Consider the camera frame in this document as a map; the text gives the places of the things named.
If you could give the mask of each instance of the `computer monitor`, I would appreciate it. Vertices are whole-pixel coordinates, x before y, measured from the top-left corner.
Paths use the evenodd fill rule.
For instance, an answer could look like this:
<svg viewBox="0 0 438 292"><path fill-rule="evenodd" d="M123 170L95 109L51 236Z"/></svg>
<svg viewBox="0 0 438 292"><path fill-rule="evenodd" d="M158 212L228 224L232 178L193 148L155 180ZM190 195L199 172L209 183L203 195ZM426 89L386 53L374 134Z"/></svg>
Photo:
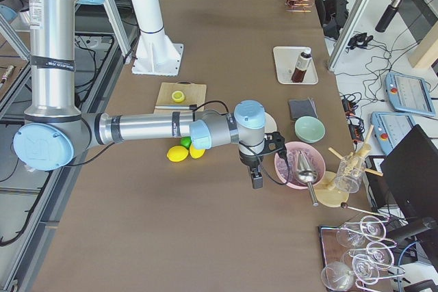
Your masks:
<svg viewBox="0 0 438 292"><path fill-rule="evenodd" d="M388 154L381 168L386 184L408 222L431 217L438 222L438 149L415 125ZM438 229L417 234L438 271Z"/></svg>

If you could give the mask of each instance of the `white tray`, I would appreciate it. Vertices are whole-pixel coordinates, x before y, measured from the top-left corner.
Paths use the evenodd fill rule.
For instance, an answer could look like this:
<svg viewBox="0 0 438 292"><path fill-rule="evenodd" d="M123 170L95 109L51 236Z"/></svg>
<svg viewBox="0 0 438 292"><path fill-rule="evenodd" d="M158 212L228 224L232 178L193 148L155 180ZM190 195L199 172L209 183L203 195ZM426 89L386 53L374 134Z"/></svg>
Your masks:
<svg viewBox="0 0 438 292"><path fill-rule="evenodd" d="M310 61L309 68L302 82L292 82L292 73L294 73L295 63L298 56L306 47L274 47L274 60L276 68L276 78L283 85L315 85L318 83L313 58Z"/></svg>

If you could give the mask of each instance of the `pink bowl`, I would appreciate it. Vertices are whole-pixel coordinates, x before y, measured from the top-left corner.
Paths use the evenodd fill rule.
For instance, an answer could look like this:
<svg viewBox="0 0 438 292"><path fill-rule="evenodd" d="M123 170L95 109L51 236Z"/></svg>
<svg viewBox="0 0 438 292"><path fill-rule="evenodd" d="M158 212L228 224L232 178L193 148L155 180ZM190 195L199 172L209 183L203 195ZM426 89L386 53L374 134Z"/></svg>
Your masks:
<svg viewBox="0 0 438 292"><path fill-rule="evenodd" d="M313 185L317 185L321 181L322 177L324 176L324 173L326 172L326 164L324 162L324 159L322 158L322 155L312 146L302 142L286 143L286 149L287 149L287 160L289 162L289 166L292 171L289 175L289 182L287 183L287 186L296 189L307 188L307 186L300 184L293 175L293 172L296 171L296 160L298 158L298 151L300 150L306 154L311 165L313 165L316 172L318 173L316 182L313 184ZM287 179L286 163L277 154L275 154L274 164L275 164L276 175L279 177L282 183L285 183Z"/></svg>

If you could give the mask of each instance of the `blue cable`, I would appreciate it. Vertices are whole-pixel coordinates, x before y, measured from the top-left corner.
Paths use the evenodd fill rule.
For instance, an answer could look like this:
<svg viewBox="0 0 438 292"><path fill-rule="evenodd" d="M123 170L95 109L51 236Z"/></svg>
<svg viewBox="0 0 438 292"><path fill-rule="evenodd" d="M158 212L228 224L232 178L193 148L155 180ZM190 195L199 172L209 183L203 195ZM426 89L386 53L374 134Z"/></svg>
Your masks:
<svg viewBox="0 0 438 292"><path fill-rule="evenodd" d="M417 243L417 241L412 242L411 244L409 244L407 247L405 247L403 249L403 251L400 253L400 258L398 258L398 264L397 266L401 266L402 264L402 258L404 256L404 254L406 253L406 251L412 246L415 245ZM400 277L397 277L397 285L398 285L398 292L402 292L402 280L400 279Z"/></svg>

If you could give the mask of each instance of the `white table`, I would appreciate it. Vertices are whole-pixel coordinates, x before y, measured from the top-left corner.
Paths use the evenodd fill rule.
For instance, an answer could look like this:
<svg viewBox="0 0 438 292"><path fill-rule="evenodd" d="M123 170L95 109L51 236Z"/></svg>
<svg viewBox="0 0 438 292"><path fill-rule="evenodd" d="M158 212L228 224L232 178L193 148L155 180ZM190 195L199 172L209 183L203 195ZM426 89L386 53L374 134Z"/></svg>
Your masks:
<svg viewBox="0 0 438 292"><path fill-rule="evenodd" d="M355 0L347 0L348 5L347 8L351 10L353 7ZM370 0L368 6L365 9L363 16L361 17L359 23L356 26L356 31L359 33L366 32L368 35L373 35L374 39L378 42L384 42L386 47L390 50L393 48L395 51L392 52L391 62L401 56L396 63L394 64L392 70L397 71L406 75L411 75L415 77L424 78L429 84L431 84L431 88L434 88L438 84L438 78L433 71L432 68L427 70L419 70L414 69L408 62L408 56L412 54L415 50L413 47L410 51L407 51L403 54L408 46L414 45L416 40L412 36L411 32L407 30L407 26L404 23L401 15L397 13L389 24L388 28L384 33L377 32L374 28L382 16L382 13L385 11L388 4L391 0ZM395 45L394 41L396 38L403 32L403 34L397 39ZM328 52L331 53L333 51L334 42L326 39L326 45ZM375 78L374 75L363 75L365 73L370 73L365 65L371 71L382 69L386 66L387 61L383 59L379 59L377 57L382 57L384 54L384 50L380 48L368 47L368 50L364 49L354 49L345 52L339 59L336 68L335 74L337 75L337 85L339 91L342 94L352 94L353 92L361 92L363 96L365 96L365 87L363 86L364 80ZM380 86L380 81L377 81L371 89L373 91L377 91L376 95L378 99L385 100L385 102L376 102L369 105L366 105L362 108L360 106L368 103L367 100L363 100L359 103L359 108L357 110L357 115L362 117L365 123L365 130L368 131L370 126L370 116L373 111L394 111L391 104L388 102L388 98L385 91L385 76L386 72L381 75L380 81L382 82L382 88L378 88ZM438 97L438 87L436 87L433 92L431 92L431 97ZM438 102L433 101L434 106L438 108ZM421 125L426 134L430 137L438 137L438 121L434 121L428 118L424 118L421 116L413 116L414 121ZM438 146L438 140L433 140L434 144ZM371 155L382 155L383 152L378 145L378 142L375 138L372 138L370 141L372 145Z"/></svg>

